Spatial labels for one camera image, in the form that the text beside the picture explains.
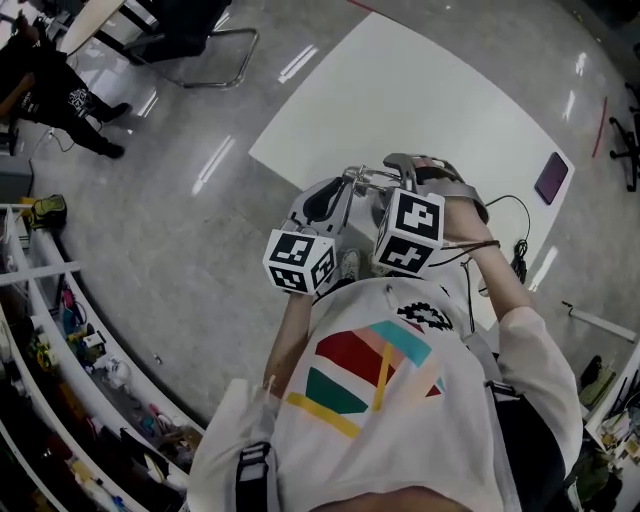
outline yellow stripe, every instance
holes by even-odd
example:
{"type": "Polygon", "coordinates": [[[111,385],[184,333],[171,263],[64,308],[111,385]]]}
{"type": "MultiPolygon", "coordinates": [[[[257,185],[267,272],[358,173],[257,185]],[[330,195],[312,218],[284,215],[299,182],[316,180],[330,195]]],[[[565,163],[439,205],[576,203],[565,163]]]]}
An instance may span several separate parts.
{"type": "Polygon", "coordinates": [[[360,433],[360,427],[358,425],[340,416],[338,413],[333,412],[331,409],[327,409],[325,406],[301,395],[300,393],[289,393],[289,396],[287,396],[287,402],[291,405],[296,405],[301,409],[304,409],[316,418],[326,421],[329,425],[337,428],[345,436],[350,437],[351,439],[355,439],[360,433]]]}
{"type": "Polygon", "coordinates": [[[391,345],[391,343],[387,343],[384,346],[384,352],[382,352],[382,366],[380,366],[380,374],[378,375],[378,386],[376,387],[376,394],[373,397],[374,411],[379,411],[380,407],[382,407],[384,388],[387,385],[387,375],[389,373],[389,363],[391,362],[392,355],[393,345],[391,345]]]}

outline white sweatshirt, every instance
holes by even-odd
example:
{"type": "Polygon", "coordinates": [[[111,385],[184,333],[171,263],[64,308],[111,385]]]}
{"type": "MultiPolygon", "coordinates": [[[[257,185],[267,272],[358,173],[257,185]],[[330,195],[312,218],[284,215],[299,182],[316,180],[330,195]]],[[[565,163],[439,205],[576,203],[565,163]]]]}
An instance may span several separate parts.
{"type": "MultiPolygon", "coordinates": [[[[489,379],[461,342],[462,320],[442,287],[416,279],[360,281],[320,300],[281,403],[230,387],[196,454],[191,511],[235,510],[237,452],[265,411],[284,511],[409,486],[477,512],[520,510],[489,379]]],[[[502,320],[500,349],[502,382],[544,420],[568,473],[582,433],[569,365],[529,308],[502,320]]]]}

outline black backpack strap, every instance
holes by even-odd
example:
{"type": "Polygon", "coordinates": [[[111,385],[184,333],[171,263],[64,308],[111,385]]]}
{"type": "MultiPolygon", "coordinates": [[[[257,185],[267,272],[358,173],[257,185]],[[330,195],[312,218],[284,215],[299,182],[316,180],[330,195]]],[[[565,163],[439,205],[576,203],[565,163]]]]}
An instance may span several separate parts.
{"type": "Polygon", "coordinates": [[[564,481],[566,468],[558,442],[525,396],[504,384],[487,386],[494,395],[522,511],[544,511],[564,481]]]}
{"type": "Polygon", "coordinates": [[[266,442],[248,446],[240,452],[236,471],[236,512],[268,512],[269,464],[271,445],[266,442]]]}

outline black shoe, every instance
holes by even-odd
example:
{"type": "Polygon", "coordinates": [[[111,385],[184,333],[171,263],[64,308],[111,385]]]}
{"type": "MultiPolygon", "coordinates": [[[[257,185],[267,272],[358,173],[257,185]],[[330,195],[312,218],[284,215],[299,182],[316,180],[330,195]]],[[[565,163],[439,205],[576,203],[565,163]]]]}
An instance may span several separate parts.
{"type": "Polygon", "coordinates": [[[128,114],[129,112],[131,112],[131,105],[129,103],[120,103],[120,105],[116,105],[109,111],[109,114],[102,119],[102,122],[110,123],[114,119],[128,114]]]}
{"type": "Polygon", "coordinates": [[[124,155],[124,148],[118,144],[112,144],[110,142],[101,154],[117,160],[118,158],[122,158],[124,155]]]}

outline table top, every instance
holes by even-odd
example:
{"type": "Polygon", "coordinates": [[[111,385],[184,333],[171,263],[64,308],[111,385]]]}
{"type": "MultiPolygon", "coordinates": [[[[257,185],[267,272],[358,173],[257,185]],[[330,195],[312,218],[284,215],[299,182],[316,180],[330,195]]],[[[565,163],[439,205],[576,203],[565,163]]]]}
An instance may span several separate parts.
{"type": "Polygon", "coordinates": [[[125,0],[89,0],[60,43],[61,52],[71,55],[91,39],[125,0]]]}
{"type": "MultiPolygon", "coordinates": [[[[498,87],[444,48],[377,14],[318,64],[249,153],[304,190],[348,166],[383,169],[382,160],[398,152],[448,160],[485,202],[518,196],[531,214],[529,268],[574,172],[553,140],[498,87]],[[534,185],[554,152],[569,173],[549,206],[534,185]]],[[[354,202],[350,223],[375,239],[367,204],[360,203],[354,202]]],[[[510,261],[526,234],[526,213],[511,199],[489,212],[489,227],[510,261]]],[[[442,260],[450,256],[447,251],[442,260]]],[[[469,268],[474,317],[489,329],[496,317],[489,299],[478,293],[477,266],[469,268]]],[[[436,279],[435,272],[425,277],[436,279]]],[[[466,310],[467,284],[458,262],[438,267],[437,280],[452,287],[447,289],[466,310]]]]}

